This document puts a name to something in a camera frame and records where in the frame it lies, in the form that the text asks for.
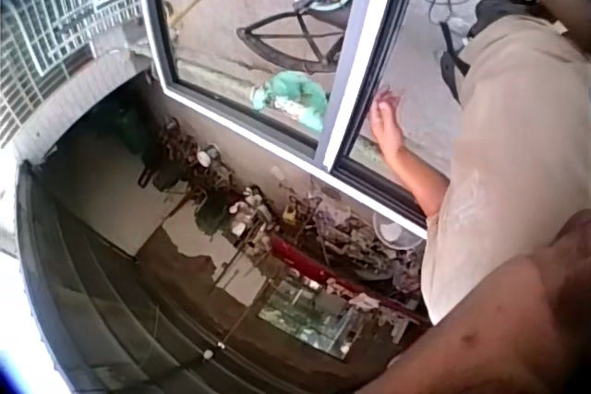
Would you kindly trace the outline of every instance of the fingers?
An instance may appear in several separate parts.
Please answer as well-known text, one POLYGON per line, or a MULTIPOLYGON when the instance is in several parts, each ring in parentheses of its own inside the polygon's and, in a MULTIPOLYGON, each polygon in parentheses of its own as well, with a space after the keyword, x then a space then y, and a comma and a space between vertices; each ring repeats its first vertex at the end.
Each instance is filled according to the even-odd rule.
POLYGON ((373 103, 371 103, 371 108, 369 109, 369 124, 376 137, 378 135, 375 133, 381 129, 381 114, 378 109, 379 103, 380 102, 377 100, 373 101, 373 103))
POLYGON ((392 100, 381 101, 378 104, 384 131, 391 133, 396 130, 396 109, 392 106, 392 100))

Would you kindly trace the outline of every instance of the window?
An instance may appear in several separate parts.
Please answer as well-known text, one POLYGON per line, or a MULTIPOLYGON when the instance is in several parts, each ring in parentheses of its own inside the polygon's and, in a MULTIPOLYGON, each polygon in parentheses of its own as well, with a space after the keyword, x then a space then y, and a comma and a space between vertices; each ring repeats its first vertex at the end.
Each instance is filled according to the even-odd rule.
MULTIPOLYGON (((448 24, 453 46, 460 48, 476 21, 479 1, 410 0, 398 39, 383 47, 384 68, 376 79, 401 94, 398 120, 405 145, 446 175, 461 110, 440 73, 440 60, 447 50, 440 24, 448 24)), ((350 159, 397 182, 374 149, 360 148, 366 145, 374 147, 369 125, 364 122, 349 151, 350 159)))
POLYGON ((142 0, 147 54, 169 96, 425 237, 412 196, 349 156, 379 159, 365 109, 408 2, 142 0))
POLYGON ((277 286, 259 317, 339 359, 347 355, 363 326, 363 315, 345 299, 291 274, 277 286))

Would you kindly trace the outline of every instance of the white wall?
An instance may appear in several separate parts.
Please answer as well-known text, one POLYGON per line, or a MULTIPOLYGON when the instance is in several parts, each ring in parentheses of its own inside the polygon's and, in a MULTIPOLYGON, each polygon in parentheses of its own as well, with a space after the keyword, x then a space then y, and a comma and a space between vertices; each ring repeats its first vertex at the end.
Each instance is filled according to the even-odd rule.
POLYGON ((97 59, 58 88, 16 133, 13 142, 19 161, 41 163, 57 140, 92 106, 149 66, 147 59, 125 51, 126 42, 121 27, 94 39, 97 59))
POLYGON ((70 211, 134 256, 182 197, 140 188, 142 170, 141 158, 114 137, 81 133, 60 144, 42 177, 70 211))
MULTIPOLYGON (((163 228, 180 254, 188 257, 210 256, 215 266, 215 280, 222 274, 224 264, 230 263, 237 250, 219 232, 213 237, 201 232, 195 224, 194 211, 193 205, 185 205, 164 223, 163 228)), ((265 277, 252 266, 250 258, 241 256, 217 284, 245 306, 254 302, 265 283, 265 277)))

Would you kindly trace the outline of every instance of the glass pane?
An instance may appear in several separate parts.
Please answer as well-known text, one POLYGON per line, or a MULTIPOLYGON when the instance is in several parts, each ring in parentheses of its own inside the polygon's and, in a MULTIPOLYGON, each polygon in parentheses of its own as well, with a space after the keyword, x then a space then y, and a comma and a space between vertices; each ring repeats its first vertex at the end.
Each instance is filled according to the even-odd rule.
MULTIPOLYGON (((440 22, 447 22, 455 48, 461 48, 476 21, 479 1, 410 0, 381 79, 383 88, 400 97, 397 120, 404 145, 445 175, 450 172, 461 109, 441 74, 446 43, 440 22)), ((350 157, 401 185, 380 153, 369 120, 364 122, 350 157)))
POLYGON ((353 0, 163 0, 177 73, 318 138, 353 0))
POLYGON ((311 282, 306 277, 288 276, 277 285, 259 317, 317 350, 343 359, 363 327, 363 314, 320 286, 311 290, 310 286, 316 286, 311 282))

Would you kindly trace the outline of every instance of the concrete ground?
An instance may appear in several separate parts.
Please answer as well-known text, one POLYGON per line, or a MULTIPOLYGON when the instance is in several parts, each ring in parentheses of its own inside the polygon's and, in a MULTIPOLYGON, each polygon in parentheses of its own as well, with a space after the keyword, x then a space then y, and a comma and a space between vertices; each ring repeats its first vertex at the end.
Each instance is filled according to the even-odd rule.
MULTIPOLYGON (((191 0, 166 0, 175 12, 184 9, 191 0)), ((445 49, 440 28, 435 23, 449 20, 452 30, 465 34, 475 21, 474 8, 479 0, 452 0, 452 11, 445 0, 429 11, 429 0, 410 0, 404 24, 392 49, 383 84, 403 91, 400 119, 409 140, 408 145, 444 173, 449 173, 452 142, 461 125, 461 110, 440 78, 439 58, 445 49)), ((219 70, 246 84, 261 85, 282 71, 252 53, 235 34, 235 30, 272 14, 290 11, 292 0, 202 0, 176 26, 177 53, 186 60, 219 70)), ((332 31, 333 28, 308 20, 312 32, 332 31)), ((295 20, 285 21, 268 32, 298 33, 295 20)), ((335 38, 321 42, 330 45, 335 38)), ((277 45, 283 51, 310 58, 308 45, 290 40, 277 45)), ((332 87, 333 74, 315 74, 314 80, 325 90, 332 87)), ((224 86, 215 92, 224 94, 224 86)), ((248 104, 248 88, 225 95, 248 104)), ((371 138, 368 127, 362 134, 371 138)), ((357 156, 370 168, 389 174, 376 156, 357 156)))

